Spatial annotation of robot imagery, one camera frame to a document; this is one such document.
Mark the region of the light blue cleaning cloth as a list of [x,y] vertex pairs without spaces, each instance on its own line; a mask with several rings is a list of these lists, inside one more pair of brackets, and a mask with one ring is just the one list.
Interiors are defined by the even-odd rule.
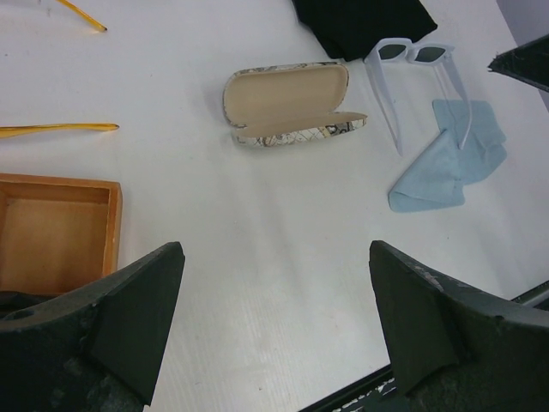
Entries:
[[[506,136],[492,105],[473,100],[434,100],[440,134],[419,154],[389,190],[389,208],[396,213],[447,209],[465,203],[463,189],[487,179],[507,158]],[[464,148],[458,142],[472,125]]]

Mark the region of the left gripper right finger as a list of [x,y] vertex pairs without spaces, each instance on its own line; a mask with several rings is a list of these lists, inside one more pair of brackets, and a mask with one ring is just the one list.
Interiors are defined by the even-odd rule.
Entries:
[[546,411],[548,313],[433,270],[388,243],[370,246],[384,341],[412,411]]

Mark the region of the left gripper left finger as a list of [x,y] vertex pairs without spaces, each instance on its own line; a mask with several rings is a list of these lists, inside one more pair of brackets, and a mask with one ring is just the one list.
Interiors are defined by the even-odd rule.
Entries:
[[3,411],[142,411],[184,271],[180,243],[57,297],[1,294]]

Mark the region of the map print glasses case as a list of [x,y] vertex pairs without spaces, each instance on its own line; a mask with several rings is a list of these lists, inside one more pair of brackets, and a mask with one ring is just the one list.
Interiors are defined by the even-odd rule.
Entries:
[[337,62],[240,70],[226,83],[223,112],[242,145],[322,141],[366,125],[365,114],[338,110],[348,83],[347,68]]

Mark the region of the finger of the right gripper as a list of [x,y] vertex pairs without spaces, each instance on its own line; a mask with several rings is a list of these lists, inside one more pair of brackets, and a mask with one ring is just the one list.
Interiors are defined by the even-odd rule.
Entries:
[[497,55],[488,65],[488,69],[548,92],[548,35]]

